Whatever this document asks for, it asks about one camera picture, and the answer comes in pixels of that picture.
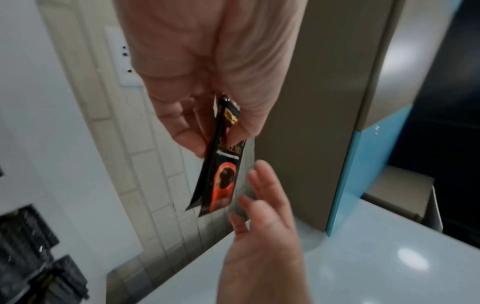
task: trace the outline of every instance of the tiled wall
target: tiled wall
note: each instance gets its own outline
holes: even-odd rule
[[[143,87],[119,86],[104,36],[105,26],[119,26],[111,0],[37,5],[143,247],[107,278],[108,303],[133,303],[231,232],[227,213],[240,210],[233,204],[201,218],[198,210],[185,212],[199,161],[170,138]],[[248,192],[245,173],[253,151],[248,141],[235,197]]]

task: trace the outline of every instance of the cardboard box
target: cardboard box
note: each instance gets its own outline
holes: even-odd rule
[[[362,199],[439,232],[443,230],[430,176],[386,166]]]

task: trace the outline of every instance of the electrical outlet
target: electrical outlet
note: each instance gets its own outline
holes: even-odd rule
[[[105,27],[105,36],[110,46],[118,81],[123,87],[143,86],[144,82],[132,68],[129,47],[120,28]]]

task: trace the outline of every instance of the person's right hand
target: person's right hand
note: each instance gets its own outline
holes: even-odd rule
[[[258,200],[239,200],[250,230],[240,216],[229,216],[235,240],[223,263],[217,304],[310,303],[294,216],[275,172],[257,161],[247,178]]]
[[[241,118],[227,144],[259,134],[280,94],[307,0],[114,0],[132,66],[172,138],[203,157],[214,96]]]

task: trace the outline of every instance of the stick packet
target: stick packet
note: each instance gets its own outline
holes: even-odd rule
[[[245,146],[245,140],[233,147],[226,145],[226,134],[238,121],[240,110],[226,95],[219,98],[217,107],[215,132],[187,207],[190,210],[201,206],[199,217],[225,208],[232,202]]]

